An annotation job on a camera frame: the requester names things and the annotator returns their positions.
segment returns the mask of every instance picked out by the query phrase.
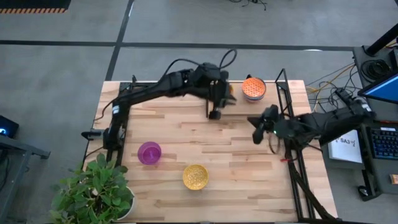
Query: gray carpet floor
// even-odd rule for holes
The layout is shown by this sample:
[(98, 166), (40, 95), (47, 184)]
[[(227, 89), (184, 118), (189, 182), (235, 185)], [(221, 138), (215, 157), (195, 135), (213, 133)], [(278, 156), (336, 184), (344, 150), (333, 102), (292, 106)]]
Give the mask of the gray carpet floor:
[[(359, 46), (371, 44), (398, 21), (393, 0), (135, 0), (124, 42)], [(61, 15), (0, 14), (0, 40), (115, 42), (128, 0), (73, 0)], [(83, 159), (99, 93), (113, 47), (0, 45), (0, 114), (20, 126), (18, 139), (51, 151), (33, 158), (10, 211), (28, 223), (48, 222), (50, 186)], [(112, 80), (157, 80), (174, 59), (219, 63), (225, 49), (123, 47)], [(286, 68), (289, 79), (310, 83), (353, 62), (352, 53), (303, 50), (238, 50), (230, 79), (247, 74), (274, 79)], [(178, 63), (173, 70), (192, 68)], [(343, 86), (347, 75), (337, 79)], [(353, 77), (361, 86), (358, 76)], [(330, 93), (324, 91), (322, 96)], [(398, 196), (362, 202), (358, 170), (325, 161), (340, 218), (396, 223)]]

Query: blue keyboard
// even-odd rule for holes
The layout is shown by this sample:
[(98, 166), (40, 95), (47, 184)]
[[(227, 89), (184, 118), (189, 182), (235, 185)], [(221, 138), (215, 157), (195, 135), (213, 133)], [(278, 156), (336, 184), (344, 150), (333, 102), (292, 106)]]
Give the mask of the blue keyboard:
[(398, 131), (371, 130), (374, 157), (398, 159)]

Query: computer monitor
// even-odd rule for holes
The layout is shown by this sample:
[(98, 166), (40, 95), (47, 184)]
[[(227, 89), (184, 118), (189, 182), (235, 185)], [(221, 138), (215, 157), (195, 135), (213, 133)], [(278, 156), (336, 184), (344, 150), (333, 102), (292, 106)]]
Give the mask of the computer monitor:
[(398, 70), (366, 86), (358, 96), (398, 104)]

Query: wood plank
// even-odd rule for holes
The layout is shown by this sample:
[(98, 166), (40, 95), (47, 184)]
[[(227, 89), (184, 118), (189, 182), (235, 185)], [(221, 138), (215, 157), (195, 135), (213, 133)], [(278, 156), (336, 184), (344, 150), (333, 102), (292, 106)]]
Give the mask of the wood plank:
[[(161, 97), (131, 108), (122, 164), (129, 168), (128, 186), (136, 194), (137, 208), (123, 222), (292, 222), (297, 221), (289, 170), (281, 162), (284, 146), (274, 155), (265, 134), (255, 145), (254, 128), (246, 115), (260, 114), (276, 104), (276, 86), (267, 83), (266, 97), (257, 104), (242, 99), (237, 85), (238, 105), (224, 109), (219, 121), (205, 117), (205, 100), (194, 96)], [(294, 113), (309, 113), (307, 93), (301, 80), (289, 81)], [(96, 117), (118, 94), (119, 82), (105, 82)], [(111, 121), (111, 108), (94, 128), (104, 129)], [(137, 152), (142, 143), (155, 141), (162, 148), (158, 164), (143, 165)], [(99, 148), (100, 140), (90, 142), (87, 153)], [(271, 138), (271, 146), (277, 148)], [(99, 153), (90, 155), (85, 164)], [(303, 152), (308, 180), (314, 194), (334, 216), (333, 202), (322, 155), (307, 148)], [(208, 185), (198, 191), (184, 186), (182, 174), (190, 164), (201, 164), (209, 172)], [(306, 213), (303, 193), (300, 194)]]

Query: desk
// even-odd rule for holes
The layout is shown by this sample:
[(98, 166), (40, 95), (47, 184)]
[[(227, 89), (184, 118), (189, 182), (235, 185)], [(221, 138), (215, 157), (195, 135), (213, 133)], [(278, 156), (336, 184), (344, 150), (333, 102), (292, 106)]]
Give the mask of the desk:
[[(120, 82), (104, 82), (96, 116), (118, 94)], [(238, 83), (233, 84), (240, 103)], [(295, 114), (310, 112), (302, 80), (289, 81)], [(276, 86), (267, 83), (262, 106), (226, 108), (219, 121), (205, 117), (206, 101), (186, 95), (158, 98), (131, 107), (122, 165), (129, 171), (128, 186), (136, 195), (137, 208), (124, 222), (290, 222), (297, 221), (289, 170), (273, 155), (267, 137), (261, 145), (252, 143), (254, 128), (247, 114), (260, 114), (266, 106), (278, 104)], [(109, 107), (95, 129), (105, 129), (111, 121)], [(155, 141), (162, 148), (156, 166), (142, 165), (139, 146)], [(102, 146), (90, 142), (87, 153)], [(321, 204), (336, 216), (336, 208), (320, 152), (303, 151), (310, 188)], [(94, 160), (90, 155), (85, 164)], [(188, 190), (182, 172), (190, 164), (202, 164), (209, 172), (208, 185), (200, 191)], [(300, 193), (303, 209), (306, 208)]]

